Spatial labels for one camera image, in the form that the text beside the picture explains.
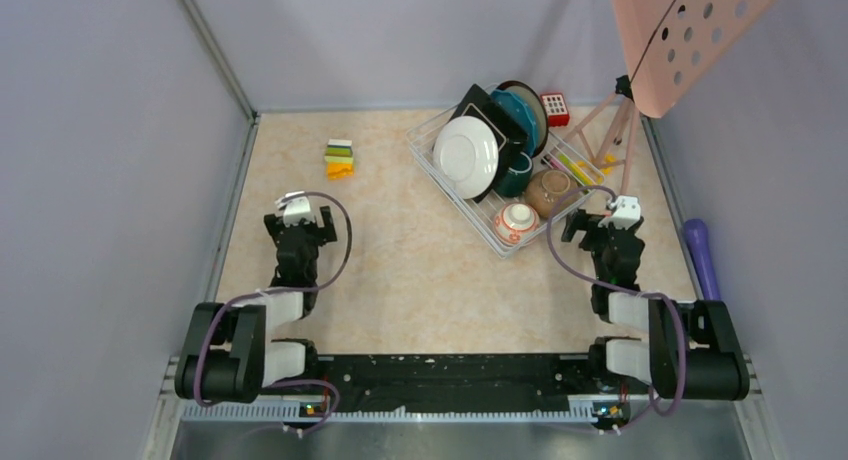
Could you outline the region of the brown speckled ceramic bowl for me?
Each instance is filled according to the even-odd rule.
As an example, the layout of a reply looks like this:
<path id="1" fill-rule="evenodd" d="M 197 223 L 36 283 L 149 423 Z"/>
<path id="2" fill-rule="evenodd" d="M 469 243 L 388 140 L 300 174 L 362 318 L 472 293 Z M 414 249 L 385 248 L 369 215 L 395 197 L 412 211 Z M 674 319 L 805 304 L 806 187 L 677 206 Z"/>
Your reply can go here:
<path id="1" fill-rule="evenodd" d="M 558 215 L 569 208 L 580 198 L 575 194 L 555 208 L 560 198 L 577 186 L 577 181 L 570 174 L 561 170 L 546 169 L 533 175 L 525 190 L 524 199 L 541 219 L 548 219 L 551 215 Z"/>

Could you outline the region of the orange patterned white bowl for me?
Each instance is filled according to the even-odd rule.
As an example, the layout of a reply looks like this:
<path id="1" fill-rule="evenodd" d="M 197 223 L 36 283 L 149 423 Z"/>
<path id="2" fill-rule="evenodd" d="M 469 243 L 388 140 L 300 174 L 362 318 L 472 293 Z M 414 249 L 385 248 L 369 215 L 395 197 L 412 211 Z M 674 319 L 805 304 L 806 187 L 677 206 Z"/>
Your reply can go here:
<path id="1" fill-rule="evenodd" d="M 493 218 L 493 231 L 506 245 L 519 245 L 539 226 L 538 213 L 528 204 L 513 202 L 501 208 Z"/>

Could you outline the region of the dark green ceramic mug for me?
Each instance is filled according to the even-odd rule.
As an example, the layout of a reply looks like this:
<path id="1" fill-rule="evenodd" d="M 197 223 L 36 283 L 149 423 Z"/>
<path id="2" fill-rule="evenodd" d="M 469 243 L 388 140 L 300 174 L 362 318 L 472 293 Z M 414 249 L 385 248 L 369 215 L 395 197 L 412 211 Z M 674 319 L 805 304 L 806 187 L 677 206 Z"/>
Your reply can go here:
<path id="1" fill-rule="evenodd" d="M 532 175 L 532 158 L 528 154 L 521 152 L 508 168 L 503 178 L 493 187 L 493 190 L 501 197 L 518 197 L 526 190 Z"/>

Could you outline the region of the red-rimmed cream round plate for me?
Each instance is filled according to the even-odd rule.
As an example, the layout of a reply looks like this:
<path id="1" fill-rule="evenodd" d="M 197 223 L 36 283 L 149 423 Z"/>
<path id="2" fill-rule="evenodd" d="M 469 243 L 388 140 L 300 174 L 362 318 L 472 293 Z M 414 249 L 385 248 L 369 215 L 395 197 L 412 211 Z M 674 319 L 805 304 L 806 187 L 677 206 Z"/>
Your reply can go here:
<path id="1" fill-rule="evenodd" d="M 533 112 L 536 121 L 537 138 L 531 157 L 538 157 L 546 147 L 549 134 L 549 121 L 540 96 L 529 85 L 518 80 L 504 81 L 497 88 L 517 94 Z"/>

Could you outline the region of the round white plate red lettering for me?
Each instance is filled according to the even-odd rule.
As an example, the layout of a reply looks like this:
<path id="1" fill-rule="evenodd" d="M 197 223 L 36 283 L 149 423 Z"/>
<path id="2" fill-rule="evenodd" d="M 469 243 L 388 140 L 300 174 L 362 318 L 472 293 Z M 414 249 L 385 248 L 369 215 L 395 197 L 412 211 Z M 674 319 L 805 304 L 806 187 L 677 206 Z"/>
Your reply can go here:
<path id="1" fill-rule="evenodd" d="M 477 197 L 491 185 L 498 169 L 495 134 L 476 117 L 454 118 L 438 134 L 433 160 L 460 198 Z"/>

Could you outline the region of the square floral ceramic plate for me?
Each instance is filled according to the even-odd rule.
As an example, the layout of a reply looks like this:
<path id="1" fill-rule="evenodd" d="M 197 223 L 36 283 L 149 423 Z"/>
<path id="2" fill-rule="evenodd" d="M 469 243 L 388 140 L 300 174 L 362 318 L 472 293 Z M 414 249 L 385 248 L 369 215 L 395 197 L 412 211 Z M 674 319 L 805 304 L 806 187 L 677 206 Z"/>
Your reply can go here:
<path id="1" fill-rule="evenodd" d="M 460 100 L 450 119 L 471 116 L 482 120 L 495 135 L 499 163 L 493 182 L 499 182 L 523 151 L 528 133 L 478 84 L 472 84 Z"/>

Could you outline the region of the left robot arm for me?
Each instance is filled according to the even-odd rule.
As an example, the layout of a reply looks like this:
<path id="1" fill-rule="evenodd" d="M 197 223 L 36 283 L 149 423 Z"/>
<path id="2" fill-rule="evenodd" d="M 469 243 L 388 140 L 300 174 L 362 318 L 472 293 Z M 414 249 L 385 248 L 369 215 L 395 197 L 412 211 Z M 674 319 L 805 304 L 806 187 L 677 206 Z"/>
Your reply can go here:
<path id="1" fill-rule="evenodd" d="M 313 345 L 270 335 L 315 306 L 319 250 L 337 239 L 331 210 L 314 209 L 301 198 L 265 215 L 263 222 L 276 249 L 270 285 L 231 307 L 195 307 L 174 378 L 182 399 L 251 403 L 278 380 L 302 394 L 319 384 L 321 368 L 308 358 Z"/>

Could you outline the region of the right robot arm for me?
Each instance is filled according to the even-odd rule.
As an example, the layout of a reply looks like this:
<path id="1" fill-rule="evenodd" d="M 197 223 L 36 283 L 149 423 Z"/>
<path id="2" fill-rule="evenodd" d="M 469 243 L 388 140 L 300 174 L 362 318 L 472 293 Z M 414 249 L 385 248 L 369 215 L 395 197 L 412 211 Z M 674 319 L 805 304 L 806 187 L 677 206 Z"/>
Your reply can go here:
<path id="1" fill-rule="evenodd" d="M 586 365 L 589 384 L 612 392 L 627 377 L 663 399 L 745 399 L 751 377 L 726 305 L 718 300 L 664 300 L 643 291 L 636 282 L 645 249 L 638 229 L 616 228 L 606 216 L 583 209 L 566 218 L 562 241 L 581 233 L 578 246 L 592 260 L 593 312 L 606 323 L 647 336 L 598 339 Z"/>

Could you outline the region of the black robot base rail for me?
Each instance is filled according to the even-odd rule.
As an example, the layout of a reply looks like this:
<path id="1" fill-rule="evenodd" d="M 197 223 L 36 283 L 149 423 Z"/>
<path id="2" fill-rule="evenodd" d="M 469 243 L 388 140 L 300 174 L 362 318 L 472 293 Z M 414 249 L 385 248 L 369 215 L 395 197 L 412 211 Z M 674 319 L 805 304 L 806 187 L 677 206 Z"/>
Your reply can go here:
<path id="1" fill-rule="evenodd" d="M 324 354 L 306 363 L 305 379 L 360 385 L 528 385 L 544 393 L 642 395 L 647 386 L 603 373 L 587 353 Z"/>

